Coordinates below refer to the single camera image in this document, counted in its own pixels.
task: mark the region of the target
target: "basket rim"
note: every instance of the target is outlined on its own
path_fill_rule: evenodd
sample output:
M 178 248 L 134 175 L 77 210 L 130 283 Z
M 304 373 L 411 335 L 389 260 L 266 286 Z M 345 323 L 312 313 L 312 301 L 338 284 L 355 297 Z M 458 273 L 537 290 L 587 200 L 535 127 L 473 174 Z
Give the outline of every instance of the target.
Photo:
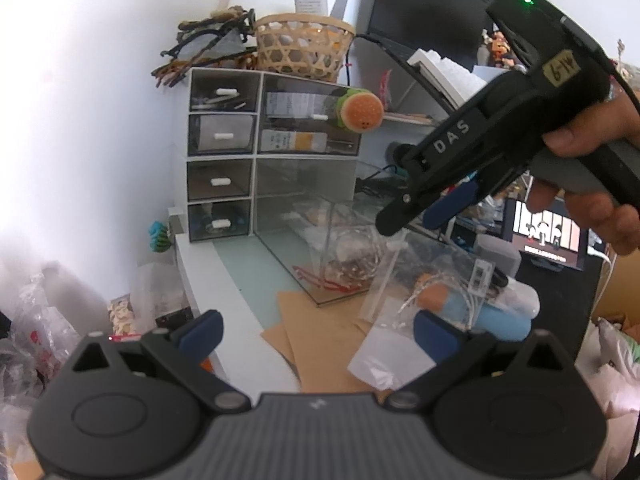
M 255 29 L 258 32 L 258 27 L 261 25 L 267 25 L 274 22 L 311 22 L 319 23 L 320 25 L 333 25 L 334 27 L 342 28 L 347 32 L 350 32 L 355 36 L 356 29 L 353 25 L 350 25 L 343 20 L 338 20 L 331 16 L 319 16 L 318 14 L 303 14 L 302 12 L 284 12 L 283 14 L 269 14 L 263 16 L 255 22 Z

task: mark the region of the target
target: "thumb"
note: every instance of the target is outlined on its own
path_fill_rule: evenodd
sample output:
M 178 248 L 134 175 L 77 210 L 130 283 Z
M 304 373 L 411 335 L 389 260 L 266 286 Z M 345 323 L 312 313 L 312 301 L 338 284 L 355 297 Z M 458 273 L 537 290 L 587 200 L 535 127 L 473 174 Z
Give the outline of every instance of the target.
M 640 115 L 626 94 L 583 110 L 567 126 L 542 139 L 557 156 L 581 156 L 623 137 L 640 148 Z

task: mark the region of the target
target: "monitor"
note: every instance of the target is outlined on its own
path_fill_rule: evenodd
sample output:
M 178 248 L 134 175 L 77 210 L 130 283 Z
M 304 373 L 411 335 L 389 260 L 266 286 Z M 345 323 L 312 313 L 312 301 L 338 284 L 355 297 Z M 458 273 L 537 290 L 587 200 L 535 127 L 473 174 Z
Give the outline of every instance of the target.
M 502 238 L 525 254 L 582 270 L 589 230 L 569 218 L 560 199 L 548 210 L 531 213 L 524 202 L 510 198 L 504 205 Z
M 484 0 L 375 0 L 367 33 L 412 54 L 435 50 L 471 70 L 487 14 Z

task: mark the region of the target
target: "woven bamboo basket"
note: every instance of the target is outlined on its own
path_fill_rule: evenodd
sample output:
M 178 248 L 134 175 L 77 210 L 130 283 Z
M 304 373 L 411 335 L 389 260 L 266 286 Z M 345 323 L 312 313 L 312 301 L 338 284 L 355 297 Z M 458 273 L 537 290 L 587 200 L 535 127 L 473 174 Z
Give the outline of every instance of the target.
M 255 23 L 258 70 L 336 82 L 355 29 L 315 14 L 272 14 Z

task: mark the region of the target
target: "human hand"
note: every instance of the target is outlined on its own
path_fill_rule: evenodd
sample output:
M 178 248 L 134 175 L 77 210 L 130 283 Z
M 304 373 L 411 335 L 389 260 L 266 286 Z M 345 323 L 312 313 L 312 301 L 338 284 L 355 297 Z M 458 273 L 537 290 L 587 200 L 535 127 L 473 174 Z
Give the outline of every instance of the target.
M 636 91 L 636 95 L 640 98 L 640 92 Z M 601 144 L 622 138 L 640 149 L 640 116 L 625 93 L 587 108 L 567 126 L 543 135 L 549 150 L 562 157 L 587 155 Z M 558 191 L 553 184 L 535 180 L 527 208 L 531 212 L 545 210 Z M 569 215 L 581 228 L 593 229 L 621 256 L 631 254 L 640 246 L 640 217 L 635 207 L 628 204 L 614 207 L 605 193 L 566 192 L 564 202 Z

